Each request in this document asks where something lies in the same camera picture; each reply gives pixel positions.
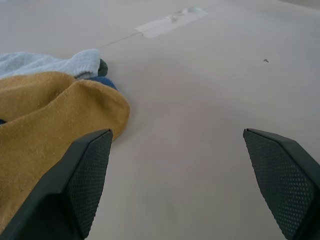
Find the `clear tape strip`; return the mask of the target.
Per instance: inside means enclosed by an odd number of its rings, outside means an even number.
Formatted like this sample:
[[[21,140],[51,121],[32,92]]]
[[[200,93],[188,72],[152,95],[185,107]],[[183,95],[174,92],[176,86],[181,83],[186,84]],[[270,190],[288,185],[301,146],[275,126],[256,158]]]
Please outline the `clear tape strip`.
[[[134,28],[144,37],[152,39],[191,22],[204,18],[207,12],[199,7],[189,7]]]

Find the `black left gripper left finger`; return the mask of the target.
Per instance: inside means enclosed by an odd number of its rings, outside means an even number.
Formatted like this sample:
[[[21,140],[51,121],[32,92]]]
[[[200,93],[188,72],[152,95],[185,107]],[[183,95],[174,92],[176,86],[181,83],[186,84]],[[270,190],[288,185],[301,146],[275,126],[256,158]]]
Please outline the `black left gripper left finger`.
[[[75,140],[48,170],[0,234],[0,240],[85,240],[105,184],[113,133]]]

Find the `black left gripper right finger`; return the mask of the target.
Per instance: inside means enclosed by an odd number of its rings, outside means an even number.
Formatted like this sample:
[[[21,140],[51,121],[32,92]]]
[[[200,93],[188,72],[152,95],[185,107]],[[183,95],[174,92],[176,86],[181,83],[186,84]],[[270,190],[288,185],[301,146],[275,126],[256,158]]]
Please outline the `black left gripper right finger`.
[[[320,240],[320,164],[295,140],[247,128],[259,190],[287,240]]]

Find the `mustard yellow sock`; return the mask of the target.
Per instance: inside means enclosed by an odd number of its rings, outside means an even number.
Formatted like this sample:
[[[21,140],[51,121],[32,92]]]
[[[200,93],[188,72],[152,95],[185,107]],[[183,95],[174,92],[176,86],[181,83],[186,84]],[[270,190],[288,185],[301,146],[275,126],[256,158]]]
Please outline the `mustard yellow sock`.
[[[61,72],[0,79],[0,231],[70,144],[125,129],[130,106],[110,86]]]

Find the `dark green sock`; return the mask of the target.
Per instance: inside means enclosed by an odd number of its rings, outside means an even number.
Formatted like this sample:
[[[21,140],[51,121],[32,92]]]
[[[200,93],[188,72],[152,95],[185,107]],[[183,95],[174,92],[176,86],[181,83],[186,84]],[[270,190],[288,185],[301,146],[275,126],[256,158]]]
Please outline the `dark green sock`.
[[[105,77],[108,74],[108,70],[109,70],[109,68],[108,68],[107,63],[103,59],[100,59],[97,75],[99,77]]]

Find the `light blue sock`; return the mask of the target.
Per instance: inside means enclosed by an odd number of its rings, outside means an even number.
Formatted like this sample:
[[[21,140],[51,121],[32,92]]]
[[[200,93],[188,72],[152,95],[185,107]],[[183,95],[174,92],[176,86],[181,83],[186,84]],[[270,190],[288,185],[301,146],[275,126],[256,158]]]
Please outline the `light blue sock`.
[[[86,79],[96,77],[99,67],[97,49],[83,50],[68,59],[30,52],[0,54],[0,79],[43,72],[61,72],[76,79]]]

